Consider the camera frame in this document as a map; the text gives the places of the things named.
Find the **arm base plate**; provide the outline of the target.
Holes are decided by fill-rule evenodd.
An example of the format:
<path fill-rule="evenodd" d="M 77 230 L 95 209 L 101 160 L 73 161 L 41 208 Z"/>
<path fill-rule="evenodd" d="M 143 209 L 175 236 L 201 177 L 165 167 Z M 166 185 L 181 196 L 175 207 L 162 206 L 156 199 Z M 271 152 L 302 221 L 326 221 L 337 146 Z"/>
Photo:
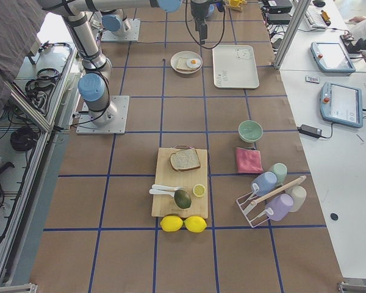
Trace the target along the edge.
<path fill-rule="evenodd" d="M 86 102 L 83 102 L 79 121 L 77 122 L 76 134 L 78 135 L 102 135 L 119 134 L 126 132 L 127 113 L 129 110 L 129 96 L 112 95 L 110 105 L 105 112 L 89 111 Z"/>
<path fill-rule="evenodd" d="M 105 15 L 102 19 L 102 42 L 137 42 L 140 33 L 140 19 L 121 20 L 120 18 Z"/>

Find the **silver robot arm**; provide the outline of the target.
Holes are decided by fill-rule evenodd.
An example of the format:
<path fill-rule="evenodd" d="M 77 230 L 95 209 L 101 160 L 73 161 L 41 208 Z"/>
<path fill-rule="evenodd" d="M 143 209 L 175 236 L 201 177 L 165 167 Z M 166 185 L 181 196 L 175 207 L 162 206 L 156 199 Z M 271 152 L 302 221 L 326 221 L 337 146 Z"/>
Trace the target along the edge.
<path fill-rule="evenodd" d="M 109 92 L 112 72 L 110 60 L 102 53 L 96 40 L 88 12 L 99 12 L 115 20 L 116 27 L 102 20 L 103 28 L 115 32 L 123 31 L 124 9 L 152 7 L 172 13 L 180 9 L 181 1 L 38 1 L 42 9 L 62 17 L 77 51 L 82 58 L 85 75 L 77 85 L 81 98 L 88 107 L 90 123 L 97 128 L 118 123 L 120 110 Z"/>

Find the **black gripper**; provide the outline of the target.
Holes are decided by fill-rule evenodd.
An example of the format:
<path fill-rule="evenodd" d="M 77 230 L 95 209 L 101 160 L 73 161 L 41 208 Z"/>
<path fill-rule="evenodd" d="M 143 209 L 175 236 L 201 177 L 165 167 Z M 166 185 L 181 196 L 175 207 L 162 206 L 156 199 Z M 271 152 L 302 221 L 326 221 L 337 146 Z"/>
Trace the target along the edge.
<path fill-rule="evenodd" d="M 206 16 L 209 13 L 209 7 L 212 1 L 191 0 L 190 11 L 195 21 L 195 29 L 199 31 L 199 44 L 204 45 L 207 39 Z"/>

